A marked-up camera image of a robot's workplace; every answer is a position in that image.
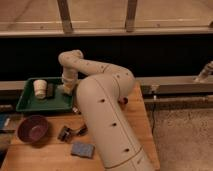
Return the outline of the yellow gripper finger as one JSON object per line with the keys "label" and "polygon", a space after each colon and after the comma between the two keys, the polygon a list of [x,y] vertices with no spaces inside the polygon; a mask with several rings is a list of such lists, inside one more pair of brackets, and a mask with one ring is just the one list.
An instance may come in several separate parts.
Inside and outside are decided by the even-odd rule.
{"label": "yellow gripper finger", "polygon": [[65,84],[62,85],[62,92],[64,94],[67,94],[67,95],[72,95],[72,92],[73,92],[73,88],[72,87],[69,87],[69,86],[66,86]]}

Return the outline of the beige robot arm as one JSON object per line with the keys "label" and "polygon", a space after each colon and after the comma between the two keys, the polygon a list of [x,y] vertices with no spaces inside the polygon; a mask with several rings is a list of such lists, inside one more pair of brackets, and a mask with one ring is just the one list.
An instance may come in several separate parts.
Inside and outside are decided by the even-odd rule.
{"label": "beige robot arm", "polygon": [[155,171],[124,116],[119,101],[135,86],[132,72],[111,63],[86,60],[79,50],[58,57],[63,89],[74,90],[105,171]]}

